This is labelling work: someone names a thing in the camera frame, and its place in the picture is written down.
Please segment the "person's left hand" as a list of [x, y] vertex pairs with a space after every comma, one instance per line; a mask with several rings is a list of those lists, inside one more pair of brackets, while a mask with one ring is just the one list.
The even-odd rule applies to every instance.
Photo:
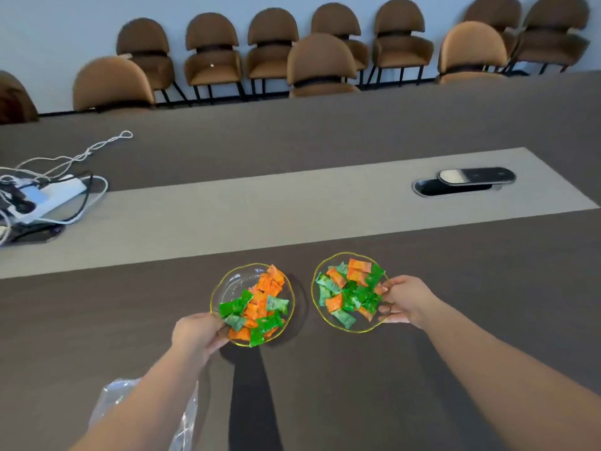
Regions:
[[228, 337], [229, 328], [214, 313], [196, 313], [181, 318], [171, 337], [171, 348], [204, 366], [212, 355], [205, 355], [205, 345], [216, 334]]

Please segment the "person's right hand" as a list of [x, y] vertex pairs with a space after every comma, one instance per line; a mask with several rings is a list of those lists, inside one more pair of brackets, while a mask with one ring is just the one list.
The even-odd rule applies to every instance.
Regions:
[[429, 289], [429, 287], [417, 277], [400, 275], [386, 280], [382, 284], [383, 303], [397, 304], [406, 310], [410, 318], [410, 324], [419, 329], [424, 329], [427, 318], [436, 310], [441, 300]]

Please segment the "person's right forearm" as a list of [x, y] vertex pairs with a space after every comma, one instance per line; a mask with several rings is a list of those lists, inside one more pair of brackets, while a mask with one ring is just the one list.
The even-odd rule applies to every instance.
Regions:
[[420, 327], [507, 446], [601, 451], [601, 396], [434, 298]]

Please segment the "person's left forearm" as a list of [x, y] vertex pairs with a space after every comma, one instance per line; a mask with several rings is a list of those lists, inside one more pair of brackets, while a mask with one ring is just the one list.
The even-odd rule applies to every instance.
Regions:
[[168, 451], [206, 361], [202, 349], [172, 345], [69, 451]]

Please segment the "clear plastic bag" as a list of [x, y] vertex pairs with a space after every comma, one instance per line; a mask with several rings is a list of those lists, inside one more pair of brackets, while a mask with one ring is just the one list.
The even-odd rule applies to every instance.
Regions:
[[[116, 379], [107, 386], [104, 386], [88, 422], [88, 429], [90, 430], [110, 409], [123, 402], [139, 381], [140, 379]], [[193, 451], [193, 431], [197, 411], [198, 384], [195, 385], [192, 395], [186, 404], [168, 451]]]

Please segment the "white power strip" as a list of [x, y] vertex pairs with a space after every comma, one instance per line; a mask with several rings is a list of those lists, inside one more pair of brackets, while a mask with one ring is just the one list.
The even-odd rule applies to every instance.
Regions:
[[81, 179], [68, 174], [64, 180], [50, 183], [39, 190], [35, 195], [39, 201], [33, 203], [33, 210], [19, 211], [15, 205], [11, 204], [8, 206], [7, 212], [18, 224], [42, 222], [48, 213], [82, 195], [86, 190], [87, 187]]

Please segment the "black plug adapter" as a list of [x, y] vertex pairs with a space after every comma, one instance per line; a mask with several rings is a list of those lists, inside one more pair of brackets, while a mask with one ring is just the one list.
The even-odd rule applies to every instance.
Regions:
[[0, 181], [0, 200], [13, 206], [22, 215], [30, 214], [37, 208], [37, 204], [24, 193], [22, 186], [14, 181]]

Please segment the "brown padded chair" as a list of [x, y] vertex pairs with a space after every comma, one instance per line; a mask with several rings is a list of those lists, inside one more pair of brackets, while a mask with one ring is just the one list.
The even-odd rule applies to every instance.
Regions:
[[88, 62], [74, 78], [72, 106], [76, 112], [150, 110], [156, 99], [138, 65], [119, 56], [105, 56]]
[[440, 46], [438, 83], [506, 80], [506, 75], [489, 73], [485, 67], [502, 68], [507, 60], [504, 40], [495, 29], [481, 22], [462, 22], [447, 33]]
[[343, 40], [315, 33], [292, 46], [287, 59], [289, 98], [356, 93], [349, 80], [357, 77], [357, 65]]
[[0, 126], [39, 121], [27, 90], [15, 76], [0, 70]]

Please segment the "row of brown chairs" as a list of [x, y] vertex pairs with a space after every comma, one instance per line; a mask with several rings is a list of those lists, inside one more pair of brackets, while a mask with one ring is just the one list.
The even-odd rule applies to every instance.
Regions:
[[[537, 0], [522, 23], [521, 13], [518, 0], [474, 0], [466, 10], [460, 23], [485, 23], [501, 35], [506, 46], [506, 65], [485, 67], [485, 71], [508, 77], [517, 63], [529, 62], [541, 64], [541, 74], [548, 65], [560, 66], [560, 72], [564, 73], [579, 62], [590, 44], [574, 33], [587, 27], [590, 7], [586, 0]], [[326, 3], [311, 19], [311, 34], [333, 35], [349, 47], [357, 65], [357, 77], [349, 82], [360, 90], [369, 65], [372, 69], [367, 84], [375, 72], [378, 73], [376, 84], [379, 84], [383, 70], [399, 70], [399, 85], [402, 85], [404, 71], [417, 68], [415, 82], [419, 85], [424, 68], [434, 55], [433, 43], [415, 36], [424, 32], [425, 19], [415, 2], [389, 0], [379, 8], [374, 19], [370, 58], [368, 47], [354, 39], [361, 35], [361, 28], [348, 6]], [[199, 14], [186, 29], [185, 46], [192, 54], [184, 63], [184, 76], [198, 101], [201, 100], [200, 86], [206, 87], [208, 99], [213, 102], [212, 87], [227, 84], [235, 84], [240, 97], [244, 98], [242, 79], [245, 75], [254, 96], [258, 80], [263, 92], [267, 80], [287, 81], [289, 52], [300, 40], [296, 21], [287, 10], [267, 8], [259, 12], [248, 29], [247, 44], [251, 50], [244, 70], [236, 30], [229, 19], [218, 13]]]

